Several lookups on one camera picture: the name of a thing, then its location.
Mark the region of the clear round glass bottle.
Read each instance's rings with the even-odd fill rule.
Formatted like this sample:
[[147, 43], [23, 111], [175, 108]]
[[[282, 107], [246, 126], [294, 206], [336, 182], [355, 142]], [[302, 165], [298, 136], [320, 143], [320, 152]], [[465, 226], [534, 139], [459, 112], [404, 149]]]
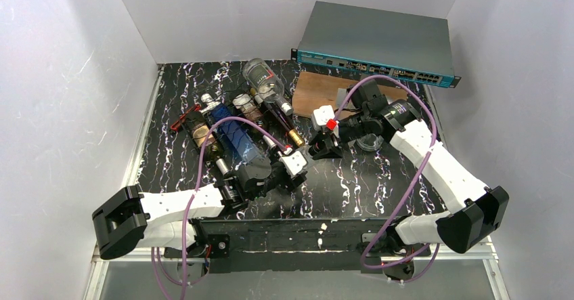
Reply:
[[367, 134], [356, 140], [357, 145], [366, 152], [375, 152], [382, 147], [384, 139], [380, 135]]

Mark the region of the clear bottle grey label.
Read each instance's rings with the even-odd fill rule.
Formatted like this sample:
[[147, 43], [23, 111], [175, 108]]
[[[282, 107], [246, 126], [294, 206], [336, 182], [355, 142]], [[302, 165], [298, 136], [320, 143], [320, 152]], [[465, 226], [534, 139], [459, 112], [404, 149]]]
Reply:
[[247, 61], [242, 75], [264, 102], [275, 104], [287, 116], [292, 115], [293, 107], [286, 99], [284, 84], [266, 61], [260, 58]]

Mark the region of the clear bottle gold label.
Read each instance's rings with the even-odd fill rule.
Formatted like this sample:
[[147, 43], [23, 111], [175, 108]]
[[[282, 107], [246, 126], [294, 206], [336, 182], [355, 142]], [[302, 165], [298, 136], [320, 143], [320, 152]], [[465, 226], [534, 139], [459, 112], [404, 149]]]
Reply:
[[317, 144], [312, 145], [304, 145], [301, 146], [298, 151], [307, 159], [307, 160], [318, 160], [319, 156], [317, 155], [320, 151], [320, 148]]

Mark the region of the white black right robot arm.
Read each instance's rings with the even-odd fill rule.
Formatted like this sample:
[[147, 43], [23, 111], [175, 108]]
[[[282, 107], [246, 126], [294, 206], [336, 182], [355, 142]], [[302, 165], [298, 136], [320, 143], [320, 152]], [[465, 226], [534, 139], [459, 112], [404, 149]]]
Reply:
[[378, 241], [389, 247], [412, 244], [444, 244], [465, 253], [490, 233], [504, 217], [509, 195], [501, 186], [490, 188], [461, 165], [437, 139], [436, 122], [429, 122], [406, 100], [388, 102], [370, 76], [348, 88], [339, 108], [321, 106], [312, 112], [317, 133], [309, 143], [313, 159], [340, 158], [342, 146], [369, 134], [380, 136], [417, 169], [401, 202], [405, 203], [419, 177], [438, 192], [446, 211], [434, 215], [398, 217], [394, 211], [364, 253]]

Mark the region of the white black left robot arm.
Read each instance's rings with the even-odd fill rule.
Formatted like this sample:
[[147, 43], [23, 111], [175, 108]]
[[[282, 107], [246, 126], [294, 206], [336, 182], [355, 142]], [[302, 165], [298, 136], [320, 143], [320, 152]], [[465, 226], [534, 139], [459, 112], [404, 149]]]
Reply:
[[230, 177], [198, 190], [149, 193], [126, 186], [92, 214], [101, 259], [123, 257], [136, 248], [159, 247], [190, 250], [208, 244], [197, 218], [225, 217], [244, 210], [249, 202], [275, 188], [292, 191], [305, 181], [308, 162], [300, 153], [283, 156], [271, 173], [251, 190]]

